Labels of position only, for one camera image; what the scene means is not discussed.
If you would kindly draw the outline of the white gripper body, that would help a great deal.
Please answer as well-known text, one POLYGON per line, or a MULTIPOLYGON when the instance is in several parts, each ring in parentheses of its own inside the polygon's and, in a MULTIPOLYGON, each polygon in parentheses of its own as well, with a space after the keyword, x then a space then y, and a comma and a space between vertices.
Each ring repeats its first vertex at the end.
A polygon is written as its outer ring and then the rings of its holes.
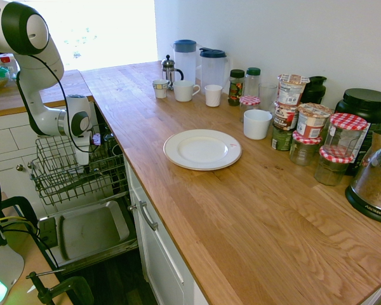
POLYGON ((72 146, 79 165, 88 165, 90 162, 90 140, 91 135, 72 137, 72 146))

